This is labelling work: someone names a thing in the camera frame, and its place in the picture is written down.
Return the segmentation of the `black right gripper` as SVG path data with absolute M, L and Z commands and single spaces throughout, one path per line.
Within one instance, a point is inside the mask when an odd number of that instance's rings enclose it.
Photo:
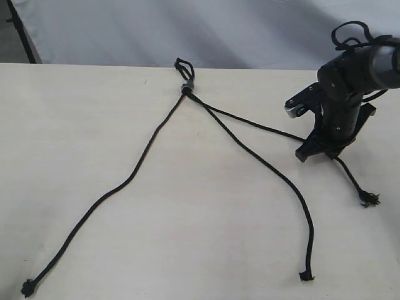
M 375 112 L 376 108 L 369 103 L 357 104 L 350 109 L 322 108 L 316 114 L 314 129 L 296 149 L 296 157 L 304 163 L 309 157 L 324 152 L 329 159 L 336 159 L 344 148 L 356 140 Z

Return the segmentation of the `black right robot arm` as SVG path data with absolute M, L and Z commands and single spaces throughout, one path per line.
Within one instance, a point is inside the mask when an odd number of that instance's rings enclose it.
M 378 41 L 359 49 L 347 49 L 317 72 L 317 82 L 285 103 L 291 118 L 308 111 L 315 115 L 314 128 L 296 150 L 304 162 L 324 153 L 331 159 L 354 142 L 368 118 L 376 112 L 363 97 L 399 88 L 399 39 Z

